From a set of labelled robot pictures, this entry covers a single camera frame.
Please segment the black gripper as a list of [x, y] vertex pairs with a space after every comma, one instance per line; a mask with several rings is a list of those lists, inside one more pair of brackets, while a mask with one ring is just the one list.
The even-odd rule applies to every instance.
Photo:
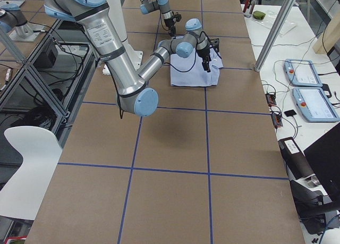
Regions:
[[206, 46], [203, 49], [199, 49], [198, 50], [198, 56], [200, 58], [202, 58], [202, 60], [203, 60], [203, 62], [201, 63], [203, 69], [207, 72], [211, 72], [210, 65], [209, 65], [209, 62], [211, 61], [210, 46]]
[[173, 16], [169, 19], [165, 19], [164, 23], [166, 26], [165, 30], [169, 31], [169, 35], [171, 37], [175, 36], [176, 35], [176, 27], [175, 27], [176, 17]]

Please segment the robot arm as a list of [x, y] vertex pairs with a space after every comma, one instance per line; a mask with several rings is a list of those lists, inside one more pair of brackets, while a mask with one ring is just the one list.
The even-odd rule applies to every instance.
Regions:
[[123, 42], [109, 18], [107, 0], [45, 0], [47, 15], [82, 25], [88, 40], [105, 62], [114, 81], [121, 112], [138, 116], [151, 115], [158, 106], [158, 94], [147, 82], [172, 55], [187, 58], [196, 51], [202, 67], [210, 72], [210, 40], [198, 19], [186, 22], [182, 38], [163, 40], [149, 60], [136, 70]]
[[176, 35], [176, 23], [181, 21], [182, 16], [178, 12], [171, 10], [169, 0], [140, 0], [140, 10], [142, 14], [154, 11], [160, 13], [161, 27], [168, 32], [171, 37]]

